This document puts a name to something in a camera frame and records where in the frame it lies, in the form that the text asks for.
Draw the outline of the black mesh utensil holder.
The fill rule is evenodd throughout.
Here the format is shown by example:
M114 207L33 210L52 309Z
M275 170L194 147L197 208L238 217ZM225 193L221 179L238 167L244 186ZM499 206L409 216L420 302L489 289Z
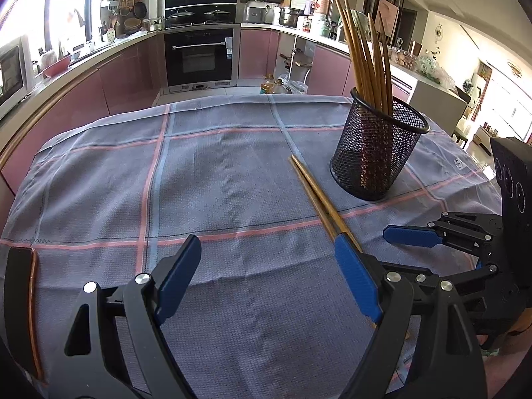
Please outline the black mesh utensil holder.
M429 132L427 119L394 98L392 114L367 104L356 89L343 132L329 162L340 188L366 201L378 201L404 168L419 138Z

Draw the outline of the wooden chopstick on table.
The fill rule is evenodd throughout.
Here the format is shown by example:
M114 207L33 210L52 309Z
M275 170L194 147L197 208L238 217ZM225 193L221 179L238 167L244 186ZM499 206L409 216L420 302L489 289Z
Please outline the wooden chopstick on table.
M316 193L311 188L310 184L308 183L308 181L304 177L302 171L299 169L299 167L298 167L298 165L296 163L296 158L293 155L290 156L290 164L293 167L293 169L295 170L295 172L296 172L296 174L298 176L299 182L302 184L302 187L305 190L305 193L306 193L306 195L308 197L308 200L312 204L316 214L318 215L318 218L320 219L322 225L324 226L328 237L330 238L330 240L334 241L335 238L337 237L336 228L334 227L332 222L329 220L328 214L327 214L324 206L318 200L318 197L317 197Z

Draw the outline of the grey plaid tablecloth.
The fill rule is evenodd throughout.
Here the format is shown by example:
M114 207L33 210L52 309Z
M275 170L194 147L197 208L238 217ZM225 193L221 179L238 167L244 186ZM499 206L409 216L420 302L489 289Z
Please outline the grey plaid tablecloth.
M120 286L190 234L202 258L162 326L201 398L336 398L371 339L299 183L303 162L365 251L440 275L471 256L386 243L391 224L442 212L497 213L499 190L439 128L421 136L385 197L333 180L329 162L350 109L343 97L206 97L122 113L37 150L1 237L38 255L36 328L45 371L87 281Z

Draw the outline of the wooden chopstick bundle in holder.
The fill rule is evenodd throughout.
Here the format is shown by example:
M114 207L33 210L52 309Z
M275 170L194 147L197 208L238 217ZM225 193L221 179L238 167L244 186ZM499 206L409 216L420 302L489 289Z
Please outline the wooden chopstick bundle in holder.
M333 1L343 24L356 94L377 111L393 116L390 57L381 18L378 32L371 15L353 11L349 0Z

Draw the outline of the cooking oil bottle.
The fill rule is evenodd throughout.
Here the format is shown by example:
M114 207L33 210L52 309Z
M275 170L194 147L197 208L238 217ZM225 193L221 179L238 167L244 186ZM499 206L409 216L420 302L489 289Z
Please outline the cooking oil bottle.
M282 95L286 94L287 89L284 85L283 79L280 77L267 77L261 84L260 93L267 95Z

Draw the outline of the steel stock pot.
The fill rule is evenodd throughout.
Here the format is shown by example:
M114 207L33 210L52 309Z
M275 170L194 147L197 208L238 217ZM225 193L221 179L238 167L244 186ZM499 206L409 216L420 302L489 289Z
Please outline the steel stock pot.
M296 28L299 17L304 15L301 9L294 7L281 7L279 14L279 25L287 28Z

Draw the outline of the pink bowl on counter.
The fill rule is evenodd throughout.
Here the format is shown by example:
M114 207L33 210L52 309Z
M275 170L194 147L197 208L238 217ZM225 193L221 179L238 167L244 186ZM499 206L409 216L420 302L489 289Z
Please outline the pink bowl on counter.
M59 74L64 73L68 69L68 65L71 61L71 55L67 54L57 62L54 62L50 66L46 67L45 70L43 70L43 76L46 78L53 78L55 76L58 76Z

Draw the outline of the white microwave oven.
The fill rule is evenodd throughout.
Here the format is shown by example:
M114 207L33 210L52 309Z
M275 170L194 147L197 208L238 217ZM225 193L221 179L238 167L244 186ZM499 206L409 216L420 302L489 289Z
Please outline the white microwave oven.
M1 47L0 118L3 119L20 104L34 88L34 72L26 36Z

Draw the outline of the black built-in oven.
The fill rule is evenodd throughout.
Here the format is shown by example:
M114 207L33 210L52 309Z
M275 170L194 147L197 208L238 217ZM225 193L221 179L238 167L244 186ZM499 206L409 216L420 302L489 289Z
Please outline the black built-in oven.
M236 28L190 28L164 35L167 86L177 91L233 85Z

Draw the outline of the black range hood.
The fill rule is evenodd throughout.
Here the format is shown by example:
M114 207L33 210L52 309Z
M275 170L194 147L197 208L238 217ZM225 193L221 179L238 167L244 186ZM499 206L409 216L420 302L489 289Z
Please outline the black range hood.
M238 0L164 0L167 28L179 25L234 24Z

